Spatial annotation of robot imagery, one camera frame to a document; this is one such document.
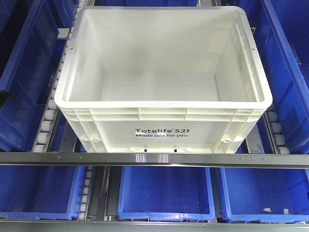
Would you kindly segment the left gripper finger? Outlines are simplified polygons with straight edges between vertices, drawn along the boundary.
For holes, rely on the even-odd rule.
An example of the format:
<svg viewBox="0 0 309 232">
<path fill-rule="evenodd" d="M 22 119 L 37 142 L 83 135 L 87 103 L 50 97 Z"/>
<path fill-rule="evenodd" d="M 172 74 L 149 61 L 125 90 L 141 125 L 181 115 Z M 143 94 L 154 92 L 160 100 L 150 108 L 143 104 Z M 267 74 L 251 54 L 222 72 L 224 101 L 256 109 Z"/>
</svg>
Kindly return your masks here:
<svg viewBox="0 0 309 232">
<path fill-rule="evenodd" d="M 5 90 L 0 90 L 0 108 L 7 102 L 11 93 Z"/>
</svg>

